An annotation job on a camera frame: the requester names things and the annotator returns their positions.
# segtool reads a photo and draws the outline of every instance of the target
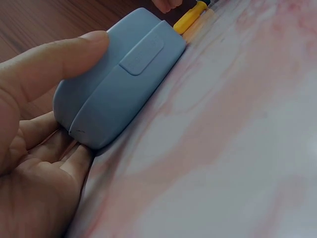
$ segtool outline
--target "yellow object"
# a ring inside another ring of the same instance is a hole
[[[198,1],[196,6],[190,9],[185,15],[180,18],[173,26],[174,30],[178,34],[183,34],[197,19],[198,17],[207,9],[207,4],[203,1]]]

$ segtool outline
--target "marbled surface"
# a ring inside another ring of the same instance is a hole
[[[70,237],[317,237],[317,0],[227,0],[95,158]]]

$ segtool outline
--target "light blue case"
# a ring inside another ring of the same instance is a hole
[[[119,21],[108,35],[101,60],[79,77],[61,81],[53,99],[56,120],[92,149],[119,136],[186,47],[167,22],[144,8]]]

